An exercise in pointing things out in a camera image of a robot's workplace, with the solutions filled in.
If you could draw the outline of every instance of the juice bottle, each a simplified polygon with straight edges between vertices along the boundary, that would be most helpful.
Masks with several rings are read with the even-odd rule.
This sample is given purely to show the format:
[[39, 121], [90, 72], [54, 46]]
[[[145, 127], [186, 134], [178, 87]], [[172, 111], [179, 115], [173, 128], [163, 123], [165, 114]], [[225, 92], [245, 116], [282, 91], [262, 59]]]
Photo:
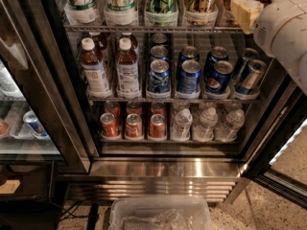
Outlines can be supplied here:
[[83, 53], [81, 64], [88, 81], [90, 91], [101, 93], [110, 90], [106, 76], [104, 62], [100, 61], [96, 54], [95, 43], [92, 38], [82, 40]]
[[137, 56], [132, 50], [131, 40], [128, 38], [121, 38], [119, 40], [119, 51], [116, 54], [116, 69], [119, 90], [123, 93], [138, 92]]

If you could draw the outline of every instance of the bottle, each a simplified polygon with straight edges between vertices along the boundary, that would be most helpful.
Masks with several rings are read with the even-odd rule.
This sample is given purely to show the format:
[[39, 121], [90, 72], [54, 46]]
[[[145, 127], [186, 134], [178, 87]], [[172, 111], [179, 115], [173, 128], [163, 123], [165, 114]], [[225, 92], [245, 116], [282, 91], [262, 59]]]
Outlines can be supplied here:
[[189, 139], [190, 127], [193, 118], [189, 109], [181, 110], [174, 119], [171, 131], [171, 139], [175, 141], [184, 141]]
[[213, 129], [218, 123], [218, 115], [214, 107], [205, 109], [198, 123], [194, 126], [193, 139], [200, 142], [213, 140]]
[[83, 53], [81, 64], [85, 77], [89, 84], [89, 89], [93, 95], [107, 92], [110, 90], [109, 82], [106, 76], [104, 63], [96, 55], [95, 43], [92, 38], [82, 40]]
[[116, 54], [118, 88], [123, 93], [139, 91], [138, 63], [136, 53], [131, 48], [128, 38], [119, 40], [119, 51]]
[[124, 38], [124, 37], [130, 39], [132, 50], [133, 50], [133, 51], [136, 53], [136, 55], [138, 56], [138, 41], [137, 41], [135, 35], [132, 34], [132, 33], [122, 33], [121, 38]]
[[244, 110], [237, 109], [230, 111], [225, 120], [217, 125], [215, 129], [215, 139], [222, 142], [231, 142], [237, 138], [239, 129], [245, 121]]

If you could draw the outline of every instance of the clear plastic bin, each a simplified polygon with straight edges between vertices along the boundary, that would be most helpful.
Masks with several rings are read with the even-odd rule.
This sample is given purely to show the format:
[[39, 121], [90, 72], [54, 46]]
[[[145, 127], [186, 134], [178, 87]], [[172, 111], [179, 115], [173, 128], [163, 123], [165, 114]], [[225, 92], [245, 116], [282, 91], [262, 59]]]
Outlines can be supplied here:
[[211, 217], [207, 202], [200, 196], [155, 195], [138, 198], [123, 198], [113, 202], [109, 230], [123, 230], [122, 219], [136, 217], [153, 218], [168, 210], [177, 210], [188, 220], [193, 230], [210, 230]]

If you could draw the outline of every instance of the bottle cap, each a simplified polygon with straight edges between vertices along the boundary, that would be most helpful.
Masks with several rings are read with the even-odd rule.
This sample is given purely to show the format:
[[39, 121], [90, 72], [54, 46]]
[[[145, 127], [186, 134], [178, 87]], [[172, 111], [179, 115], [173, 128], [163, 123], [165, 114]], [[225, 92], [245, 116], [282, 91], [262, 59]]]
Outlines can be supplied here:
[[86, 37], [82, 40], [84, 50], [92, 50], [95, 48], [95, 43], [92, 38]]
[[131, 48], [131, 41], [128, 38], [122, 38], [119, 40], [119, 47], [122, 50], [129, 50]]

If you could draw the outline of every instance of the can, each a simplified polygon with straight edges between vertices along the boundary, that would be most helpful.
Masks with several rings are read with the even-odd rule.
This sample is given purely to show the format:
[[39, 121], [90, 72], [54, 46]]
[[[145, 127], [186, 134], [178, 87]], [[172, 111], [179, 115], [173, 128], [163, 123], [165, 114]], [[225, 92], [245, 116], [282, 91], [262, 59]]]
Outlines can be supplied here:
[[233, 66], [228, 61], [220, 60], [214, 64], [205, 90], [214, 94], [223, 94], [229, 85]]
[[153, 116], [154, 114], [160, 114], [166, 117], [165, 103], [153, 102], [151, 105], [151, 116]]
[[112, 113], [118, 124], [121, 123], [121, 105], [115, 101], [106, 101], [105, 112]]
[[112, 113], [106, 112], [100, 117], [100, 124], [103, 135], [106, 137], [115, 137], [120, 134], [118, 122]]
[[194, 60], [186, 60], [179, 68], [177, 80], [177, 92], [183, 94], [194, 94], [199, 90], [201, 78], [201, 66]]
[[242, 51], [242, 54], [238, 57], [237, 63], [233, 69], [232, 82], [236, 86], [241, 78], [241, 75], [248, 65], [248, 61], [258, 58], [258, 52], [251, 48], [246, 48]]
[[154, 46], [164, 46], [168, 48], [170, 46], [169, 39], [165, 34], [153, 34], [151, 36], [150, 46], [151, 48]]
[[130, 114], [126, 119], [126, 135], [130, 138], [140, 137], [143, 133], [142, 119], [138, 114]]
[[214, 68], [214, 64], [219, 60], [228, 60], [228, 53], [226, 48], [215, 46], [208, 52], [207, 59], [204, 64], [203, 74], [205, 81], [208, 80], [210, 72]]
[[28, 111], [23, 116], [23, 122], [25, 122], [38, 136], [48, 136], [45, 128], [33, 111]]
[[143, 106], [140, 102], [128, 102], [126, 106], [126, 114], [138, 114], [142, 116]]
[[163, 138], [166, 136], [165, 117], [161, 114], [154, 114], [150, 121], [149, 136]]
[[148, 89], [152, 93], [167, 93], [170, 91], [171, 69], [169, 63], [156, 59], [151, 63], [148, 78]]
[[265, 62], [259, 59], [251, 59], [242, 73], [238, 86], [236, 87], [236, 92], [243, 95], [250, 94], [266, 70], [267, 65]]
[[164, 46], [154, 46], [151, 49], [151, 62], [155, 59], [169, 61], [169, 51]]

